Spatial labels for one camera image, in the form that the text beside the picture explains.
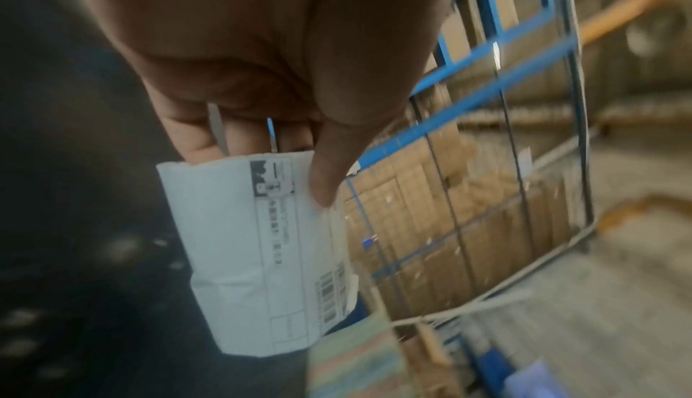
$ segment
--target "human hand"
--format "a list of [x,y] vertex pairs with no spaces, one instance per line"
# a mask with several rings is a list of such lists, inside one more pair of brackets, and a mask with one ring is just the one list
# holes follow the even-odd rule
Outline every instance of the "human hand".
[[185,161],[314,147],[330,206],[348,169],[402,114],[451,0],[85,0],[142,78]]

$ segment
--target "gray floor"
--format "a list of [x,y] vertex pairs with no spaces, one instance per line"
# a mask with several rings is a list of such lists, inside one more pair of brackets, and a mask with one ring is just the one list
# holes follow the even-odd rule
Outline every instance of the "gray floor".
[[[670,131],[596,141],[597,209],[692,198],[690,146]],[[543,358],[574,398],[692,397],[692,220],[663,209],[628,219],[520,288],[533,298],[462,319],[473,346],[493,342],[517,366]]]

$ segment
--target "white paper tag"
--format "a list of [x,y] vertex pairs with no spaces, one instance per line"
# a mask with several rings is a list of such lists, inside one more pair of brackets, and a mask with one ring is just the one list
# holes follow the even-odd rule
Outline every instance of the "white paper tag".
[[312,200],[311,159],[301,152],[159,165],[192,290],[224,353],[307,348],[353,309],[343,210]]

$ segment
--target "crumpled white packaging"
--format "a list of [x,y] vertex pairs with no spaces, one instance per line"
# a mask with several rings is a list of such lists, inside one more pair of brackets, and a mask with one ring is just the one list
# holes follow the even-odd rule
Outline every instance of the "crumpled white packaging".
[[342,204],[326,210],[313,201],[312,156],[157,166],[192,291],[223,353],[307,348],[355,306]]

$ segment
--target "striped fabric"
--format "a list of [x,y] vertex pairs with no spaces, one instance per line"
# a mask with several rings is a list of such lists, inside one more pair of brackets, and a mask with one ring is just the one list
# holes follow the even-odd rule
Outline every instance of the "striped fabric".
[[389,321],[380,312],[310,348],[307,384],[308,398],[418,396]]

